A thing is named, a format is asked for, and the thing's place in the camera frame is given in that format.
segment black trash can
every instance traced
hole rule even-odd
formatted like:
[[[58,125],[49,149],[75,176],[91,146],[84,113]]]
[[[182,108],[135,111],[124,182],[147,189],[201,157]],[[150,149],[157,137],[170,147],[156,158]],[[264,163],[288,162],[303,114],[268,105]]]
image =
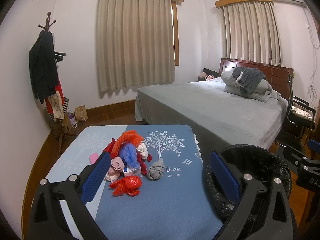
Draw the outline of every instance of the black trash can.
[[[236,174],[236,180],[244,173],[252,175],[256,180],[268,184],[274,177],[281,179],[287,197],[291,193],[291,173],[288,165],[278,156],[261,147],[253,145],[233,145],[216,153],[228,163],[229,170]],[[220,219],[225,222],[231,215],[236,204],[226,198],[221,186],[210,165],[205,169],[204,175],[205,186],[213,206],[218,212]],[[244,232],[249,231],[256,220],[260,202],[255,201],[251,213],[247,219]]]

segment curtain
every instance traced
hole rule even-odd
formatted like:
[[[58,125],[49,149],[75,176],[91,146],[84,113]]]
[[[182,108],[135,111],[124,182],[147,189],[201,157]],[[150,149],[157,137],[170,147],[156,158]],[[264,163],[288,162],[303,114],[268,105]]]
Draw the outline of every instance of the curtain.
[[[171,0],[99,0],[100,92],[175,80]]]
[[[282,65],[271,2],[247,1],[220,7],[224,58]]]

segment wall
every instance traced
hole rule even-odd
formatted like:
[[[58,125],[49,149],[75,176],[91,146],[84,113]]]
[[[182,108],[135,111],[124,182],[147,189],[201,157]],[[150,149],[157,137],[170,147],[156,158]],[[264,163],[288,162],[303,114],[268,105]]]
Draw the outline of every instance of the wall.
[[[63,93],[70,99],[70,109],[87,108],[135,99],[136,89],[125,89],[100,95],[96,70],[96,19],[98,0],[57,0],[52,32],[58,51],[67,56],[60,63],[59,75]],[[202,0],[185,0],[177,6],[180,66],[176,82],[196,81],[206,67],[207,44]]]
[[[16,0],[0,25],[0,208],[21,237],[21,209],[28,177],[50,128],[33,97],[29,50],[56,0]]]
[[[217,0],[204,0],[208,31],[208,65],[212,70],[219,69],[222,56],[220,14],[215,7],[215,1]],[[276,2],[274,12],[279,28],[284,66],[292,67],[295,72],[294,94],[310,101],[308,87],[310,77],[313,74],[313,47],[303,8],[299,5]],[[307,10],[306,12],[316,39],[315,43],[319,45],[312,16]],[[316,54],[319,61],[319,50]],[[320,70],[316,72],[315,77],[313,86],[318,94],[318,99],[313,101],[313,105],[318,106]]]

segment black coat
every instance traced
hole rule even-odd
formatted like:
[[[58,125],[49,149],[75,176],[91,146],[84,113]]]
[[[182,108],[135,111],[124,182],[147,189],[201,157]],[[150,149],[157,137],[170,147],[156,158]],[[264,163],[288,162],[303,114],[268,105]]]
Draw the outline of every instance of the black coat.
[[[41,31],[29,52],[30,79],[35,99],[44,99],[56,93],[58,70],[54,60],[53,39],[51,32]]]

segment metal screw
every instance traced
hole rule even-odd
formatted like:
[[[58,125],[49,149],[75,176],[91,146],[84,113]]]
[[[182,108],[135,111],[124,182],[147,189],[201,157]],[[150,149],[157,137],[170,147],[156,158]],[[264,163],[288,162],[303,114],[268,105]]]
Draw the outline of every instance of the metal screw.
[[[47,179],[41,179],[40,184],[45,185],[45,184],[47,184],[47,182],[48,182]]]
[[[69,180],[70,181],[76,181],[78,179],[78,176],[76,174],[70,175]]]
[[[281,183],[281,179],[279,179],[279,178],[274,178],[274,181],[275,181],[276,184],[280,184]]]
[[[243,177],[246,180],[251,180],[252,179],[252,176],[250,174],[248,174],[248,173],[244,174]]]

